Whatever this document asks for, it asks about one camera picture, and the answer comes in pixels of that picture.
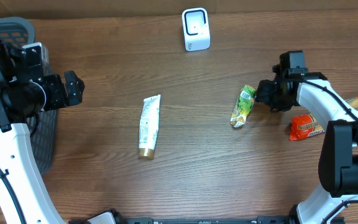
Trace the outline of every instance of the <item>gold tube cap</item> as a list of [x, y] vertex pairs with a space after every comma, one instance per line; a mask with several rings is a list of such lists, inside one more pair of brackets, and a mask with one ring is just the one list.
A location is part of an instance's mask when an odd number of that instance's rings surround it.
[[142, 159], [154, 159], [154, 150], [153, 149], [139, 149], [139, 158]]

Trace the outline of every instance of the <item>gray crate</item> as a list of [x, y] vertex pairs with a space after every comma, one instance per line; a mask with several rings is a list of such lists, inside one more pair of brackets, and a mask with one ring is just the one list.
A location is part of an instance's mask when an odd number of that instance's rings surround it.
[[[32, 24], [20, 17], [0, 18], [0, 39], [10, 42], [15, 47], [22, 47], [35, 42], [35, 31]], [[58, 111], [40, 113], [37, 132], [31, 138], [35, 163], [41, 174], [46, 173], [51, 165], [55, 149]], [[27, 119], [30, 131], [35, 118]]]

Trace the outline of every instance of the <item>red snack package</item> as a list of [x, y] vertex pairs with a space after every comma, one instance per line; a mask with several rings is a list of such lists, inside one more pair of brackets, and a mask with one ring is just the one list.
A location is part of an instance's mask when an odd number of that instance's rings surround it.
[[[358, 96], [345, 101], [358, 111]], [[323, 132], [323, 127], [318, 124], [312, 114], [303, 114], [292, 118], [291, 141], [299, 141]]]

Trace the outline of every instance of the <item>wooden table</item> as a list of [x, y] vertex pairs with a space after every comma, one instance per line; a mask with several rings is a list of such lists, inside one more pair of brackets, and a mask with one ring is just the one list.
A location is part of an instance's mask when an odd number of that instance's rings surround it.
[[[255, 105], [229, 124], [239, 90], [272, 79], [302, 49], [343, 98], [358, 95], [358, 10], [210, 15], [211, 47], [185, 52], [180, 16], [32, 21], [53, 69], [85, 81], [80, 106], [60, 110], [55, 161], [44, 175], [60, 215], [109, 208], [125, 217], [286, 215], [319, 182], [324, 135], [288, 140], [294, 108]], [[161, 94], [155, 159], [138, 159], [144, 98]], [[358, 223], [358, 205], [342, 213]], [[0, 211], [0, 223], [4, 217]]]

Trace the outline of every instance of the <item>white tube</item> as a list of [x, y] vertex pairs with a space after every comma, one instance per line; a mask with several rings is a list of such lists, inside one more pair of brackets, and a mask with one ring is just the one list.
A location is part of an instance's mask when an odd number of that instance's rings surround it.
[[139, 124], [139, 157], [154, 158], [155, 143], [158, 136], [160, 121], [161, 95], [144, 99], [142, 116]]

